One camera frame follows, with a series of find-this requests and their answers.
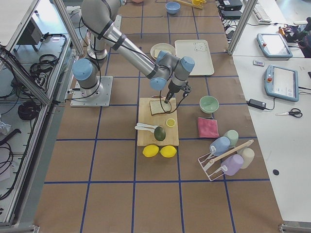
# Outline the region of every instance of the yellow lemon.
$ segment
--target yellow lemon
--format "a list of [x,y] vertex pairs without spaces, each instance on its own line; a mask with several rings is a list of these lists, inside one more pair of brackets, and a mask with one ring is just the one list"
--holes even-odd
[[159,152],[159,147],[157,145],[148,145],[142,150],[142,154],[147,158],[155,156]]
[[176,155],[177,150],[173,146],[165,146],[160,150],[160,153],[165,158],[172,158]]
[[174,127],[175,124],[176,124],[176,121],[173,118],[169,118],[166,120],[166,125],[170,128]]

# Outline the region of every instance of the scissors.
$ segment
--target scissors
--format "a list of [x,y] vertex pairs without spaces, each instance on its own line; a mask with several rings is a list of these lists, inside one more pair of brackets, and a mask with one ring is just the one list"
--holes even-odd
[[286,113],[277,113],[276,115],[291,115],[295,118],[301,118],[302,117],[302,112],[300,111],[299,108],[292,108],[289,112]]

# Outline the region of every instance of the wooden stick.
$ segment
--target wooden stick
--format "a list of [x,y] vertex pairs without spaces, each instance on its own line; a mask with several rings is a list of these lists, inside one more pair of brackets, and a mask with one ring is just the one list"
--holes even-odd
[[194,8],[203,9],[203,7],[201,5],[196,6],[196,5],[193,5],[192,3],[181,1],[181,0],[174,0],[174,1],[179,2],[181,4],[184,4],[184,5],[187,5],[187,6],[192,6]]
[[235,148],[233,148],[233,149],[227,151],[226,153],[223,153],[223,154],[219,155],[218,157],[216,157],[216,158],[214,158],[214,159],[211,159],[211,160],[209,161],[209,163],[213,164],[213,163],[215,163],[216,161],[218,161],[218,160],[220,160],[220,159],[226,157],[227,155],[232,154],[233,152],[238,151],[239,149],[243,149],[244,147],[250,146],[253,142],[254,142],[254,140],[253,140],[253,139],[250,139],[250,140],[248,140],[247,142],[243,143],[242,145],[239,145],[238,147],[235,147]]

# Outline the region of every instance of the keyboard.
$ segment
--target keyboard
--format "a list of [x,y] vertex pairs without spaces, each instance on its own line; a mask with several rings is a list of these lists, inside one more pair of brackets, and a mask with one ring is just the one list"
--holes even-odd
[[270,17],[267,15],[264,8],[259,2],[257,2],[257,4],[254,7],[253,15],[258,24],[270,24],[272,22]]

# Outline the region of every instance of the green bowl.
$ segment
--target green bowl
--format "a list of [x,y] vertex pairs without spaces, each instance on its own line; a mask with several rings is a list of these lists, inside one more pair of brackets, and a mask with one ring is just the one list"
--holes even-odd
[[218,100],[213,96],[203,96],[200,99],[200,108],[204,113],[213,113],[219,108]]

